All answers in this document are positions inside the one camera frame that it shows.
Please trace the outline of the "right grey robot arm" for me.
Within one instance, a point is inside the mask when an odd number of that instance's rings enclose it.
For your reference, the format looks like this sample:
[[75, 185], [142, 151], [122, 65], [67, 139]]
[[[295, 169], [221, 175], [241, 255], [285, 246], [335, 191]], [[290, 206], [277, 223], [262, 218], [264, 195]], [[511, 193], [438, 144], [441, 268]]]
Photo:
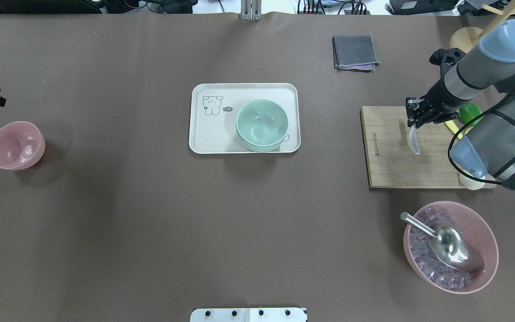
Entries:
[[450, 164], [465, 177], [515, 191], [515, 20], [507, 20], [482, 37], [468, 53], [438, 49], [429, 59], [441, 77], [427, 94], [406, 98], [409, 144], [416, 145], [416, 130], [427, 123], [458, 118], [464, 104], [494, 86], [504, 98], [465, 122], [471, 130], [453, 136], [447, 149]]

